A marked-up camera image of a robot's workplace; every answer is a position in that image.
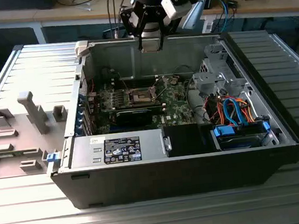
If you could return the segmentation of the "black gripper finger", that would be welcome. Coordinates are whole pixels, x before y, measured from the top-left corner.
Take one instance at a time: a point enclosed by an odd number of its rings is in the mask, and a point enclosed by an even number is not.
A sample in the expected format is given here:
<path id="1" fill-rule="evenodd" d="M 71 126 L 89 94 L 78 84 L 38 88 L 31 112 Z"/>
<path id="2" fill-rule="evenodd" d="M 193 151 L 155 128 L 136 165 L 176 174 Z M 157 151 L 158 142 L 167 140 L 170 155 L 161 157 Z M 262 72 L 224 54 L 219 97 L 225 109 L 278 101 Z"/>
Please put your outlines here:
<path id="1" fill-rule="evenodd" d="M 158 10 L 156 10 L 156 20 L 159 24 L 159 30 L 160 30 L 160 45 L 159 45 L 159 49 L 163 48 L 163 44 L 164 44 L 164 36 L 166 34 L 166 28 L 164 25 L 164 18 L 166 17 L 166 12 L 163 8 L 159 8 Z"/>
<path id="2" fill-rule="evenodd" d="M 143 49 L 142 32 L 145 27 L 144 8 L 142 5 L 123 8 L 120 11 L 120 18 L 127 34 L 138 39 L 138 49 Z"/>

